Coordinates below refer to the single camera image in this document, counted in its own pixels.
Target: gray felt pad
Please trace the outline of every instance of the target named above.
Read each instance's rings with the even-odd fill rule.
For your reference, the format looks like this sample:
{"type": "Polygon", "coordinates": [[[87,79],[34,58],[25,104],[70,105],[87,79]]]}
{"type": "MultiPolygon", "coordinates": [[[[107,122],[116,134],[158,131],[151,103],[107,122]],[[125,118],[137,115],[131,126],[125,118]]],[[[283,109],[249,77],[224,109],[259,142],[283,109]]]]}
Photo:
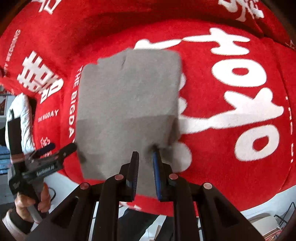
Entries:
{"type": "Polygon", "coordinates": [[[104,180],[140,155],[137,194],[156,197],[151,146],[178,136],[179,55],[126,49],[84,67],[75,141],[85,178],[104,180]]]}

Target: person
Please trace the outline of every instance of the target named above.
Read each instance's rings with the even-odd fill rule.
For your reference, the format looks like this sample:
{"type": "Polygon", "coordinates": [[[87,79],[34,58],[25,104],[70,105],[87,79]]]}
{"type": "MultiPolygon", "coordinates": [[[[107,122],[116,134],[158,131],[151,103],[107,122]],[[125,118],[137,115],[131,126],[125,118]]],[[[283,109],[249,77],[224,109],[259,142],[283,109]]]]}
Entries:
{"type": "MultiPolygon", "coordinates": [[[[41,202],[38,204],[38,210],[42,213],[48,212],[51,206],[51,197],[48,186],[44,183],[41,192],[41,202]]],[[[30,233],[34,224],[27,207],[35,204],[35,200],[18,193],[15,199],[15,208],[8,210],[6,216],[2,219],[8,231],[16,241],[24,241],[27,234],[30,233]]]]}

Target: black clamp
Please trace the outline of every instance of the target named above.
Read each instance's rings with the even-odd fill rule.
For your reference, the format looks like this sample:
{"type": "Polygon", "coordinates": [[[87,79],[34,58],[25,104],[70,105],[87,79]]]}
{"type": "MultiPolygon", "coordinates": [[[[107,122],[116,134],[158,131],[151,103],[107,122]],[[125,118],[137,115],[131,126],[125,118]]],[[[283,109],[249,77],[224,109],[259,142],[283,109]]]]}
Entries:
{"type": "Polygon", "coordinates": [[[132,202],[136,195],[139,153],[104,183],[80,184],[44,219],[27,241],[89,240],[96,202],[99,202],[91,240],[116,241],[119,202],[132,202]]]}
{"type": "Polygon", "coordinates": [[[43,189],[43,180],[46,176],[63,168],[64,159],[76,151],[77,146],[70,143],[55,154],[40,158],[42,155],[53,150],[55,145],[49,145],[25,156],[22,152],[22,130],[20,118],[12,119],[7,123],[8,138],[12,166],[8,171],[8,185],[13,195],[18,192],[24,194],[36,202],[28,210],[34,221],[40,223],[49,213],[38,211],[40,194],[43,189]]]}
{"type": "Polygon", "coordinates": [[[264,241],[254,226],[211,184],[196,185],[174,174],[153,149],[157,198],[174,204],[174,240],[200,240],[194,209],[196,203],[204,241],[264,241]]]}

